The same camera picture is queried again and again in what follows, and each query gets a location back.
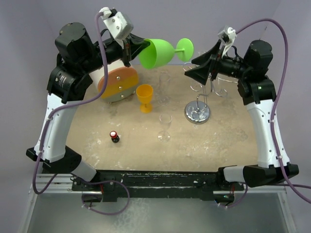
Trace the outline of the green plastic wine glass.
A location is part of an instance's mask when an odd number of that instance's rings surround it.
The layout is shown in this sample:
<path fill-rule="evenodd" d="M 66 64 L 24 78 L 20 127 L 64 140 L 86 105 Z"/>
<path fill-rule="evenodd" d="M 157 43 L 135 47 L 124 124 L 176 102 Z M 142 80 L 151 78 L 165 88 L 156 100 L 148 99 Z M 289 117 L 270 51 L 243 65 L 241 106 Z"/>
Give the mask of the green plastic wine glass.
<path fill-rule="evenodd" d="M 149 45 L 139 55 L 139 61 L 145 69 L 165 66 L 175 55 L 182 62 L 187 62 L 194 53 L 194 45 L 188 38 L 180 39 L 176 47 L 163 39 L 144 39 Z"/>

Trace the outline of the short clear wine glass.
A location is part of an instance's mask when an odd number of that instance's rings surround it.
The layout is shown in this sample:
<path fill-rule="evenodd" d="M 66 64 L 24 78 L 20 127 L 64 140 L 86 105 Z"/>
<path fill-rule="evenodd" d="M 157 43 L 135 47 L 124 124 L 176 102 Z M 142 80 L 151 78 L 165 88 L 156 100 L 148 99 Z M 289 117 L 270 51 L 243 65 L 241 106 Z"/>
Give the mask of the short clear wine glass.
<path fill-rule="evenodd" d="M 206 53 L 206 52 L 207 52 L 206 50 L 205 50 L 205 51 L 199 51 L 199 52 L 198 52 L 197 58 L 198 58 L 199 60 L 205 61 L 205 60 L 206 60 L 206 58 L 205 58 L 205 53 Z"/>

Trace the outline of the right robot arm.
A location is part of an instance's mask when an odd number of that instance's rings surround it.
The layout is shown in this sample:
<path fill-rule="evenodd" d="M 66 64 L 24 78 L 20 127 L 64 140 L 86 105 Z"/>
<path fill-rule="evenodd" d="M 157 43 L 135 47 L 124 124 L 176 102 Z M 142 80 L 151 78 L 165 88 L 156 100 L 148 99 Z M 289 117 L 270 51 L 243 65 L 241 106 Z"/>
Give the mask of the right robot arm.
<path fill-rule="evenodd" d="M 276 90 L 266 72 L 273 58 L 272 46 L 262 40 L 250 43 L 243 58 L 222 55 L 224 48 L 217 41 L 204 54 L 192 59 L 194 68 L 185 75 L 206 84 L 218 74 L 236 78 L 238 93 L 251 116 L 258 149 L 258 163 L 248 166 L 226 166 L 217 171 L 216 184 L 227 190 L 233 183 L 249 187 L 274 185 L 299 174 L 298 165 L 292 164 L 284 149 L 278 127 Z"/>

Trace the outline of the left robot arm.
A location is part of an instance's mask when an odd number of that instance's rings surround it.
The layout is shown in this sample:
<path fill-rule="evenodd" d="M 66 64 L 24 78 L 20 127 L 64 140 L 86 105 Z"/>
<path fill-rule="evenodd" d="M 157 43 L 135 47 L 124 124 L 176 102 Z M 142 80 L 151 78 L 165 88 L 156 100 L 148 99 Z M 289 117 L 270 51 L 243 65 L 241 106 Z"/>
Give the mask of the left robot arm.
<path fill-rule="evenodd" d="M 48 105 L 40 138 L 35 147 L 26 150 L 33 161 L 54 174 L 73 174 L 83 179 L 88 190 L 100 185 L 97 170 L 83 161 L 81 155 L 66 146 L 69 129 L 80 104 L 83 104 L 90 73 L 102 68 L 100 46 L 105 49 L 108 64 L 121 60 L 127 67 L 146 47 L 143 38 L 133 35 L 132 23 L 107 23 L 110 38 L 93 43 L 85 26 L 79 22 L 63 26 L 55 40 L 58 49 L 56 67 L 47 85 Z"/>

